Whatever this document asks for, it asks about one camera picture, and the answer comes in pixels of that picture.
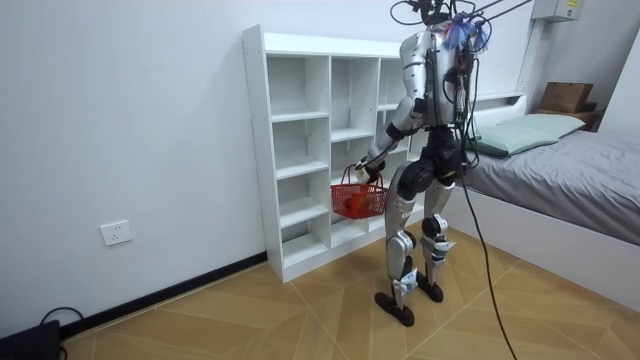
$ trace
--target red basket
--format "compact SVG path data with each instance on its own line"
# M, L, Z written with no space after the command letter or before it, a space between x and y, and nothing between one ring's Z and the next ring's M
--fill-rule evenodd
M349 219L364 219L382 215L387 202L387 189L383 187L382 175L375 185L351 184L350 165L344 169L340 185L331 185L333 212Z

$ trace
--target electrical socket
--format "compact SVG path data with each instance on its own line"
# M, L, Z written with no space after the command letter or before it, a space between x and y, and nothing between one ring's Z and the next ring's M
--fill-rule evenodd
M121 242L133 240L131 228L128 221L121 221L114 224L100 226L102 238L107 246L119 244Z

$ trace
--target parquet floor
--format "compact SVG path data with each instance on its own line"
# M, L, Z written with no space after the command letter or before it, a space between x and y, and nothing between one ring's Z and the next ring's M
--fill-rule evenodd
M510 359L482 248L464 234L450 235L458 245L442 271L445 301L434 304L414 291L412 328L373 302L389 286L384 243L377 241L286 284L268 265L255 267L72 339L69 359ZM422 264L421 251L414 254ZM640 314L498 249L490 254L498 305L520 360L640 359Z

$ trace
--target white bed frame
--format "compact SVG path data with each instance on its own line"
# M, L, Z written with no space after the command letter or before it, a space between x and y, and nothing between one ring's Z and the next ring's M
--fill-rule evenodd
M476 113L480 128L524 115L522 94L488 98L480 98L494 102ZM640 311L640 246L472 190L469 194L487 243ZM456 188L443 215L452 228L478 237L462 188Z

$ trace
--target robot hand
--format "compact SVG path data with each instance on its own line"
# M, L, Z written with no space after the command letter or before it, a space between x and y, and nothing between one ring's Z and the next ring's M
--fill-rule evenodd
M380 172L384 170L386 163L383 161L378 166L370 167L369 156L365 156L356 164L356 177L358 182L363 184L373 184L380 178Z

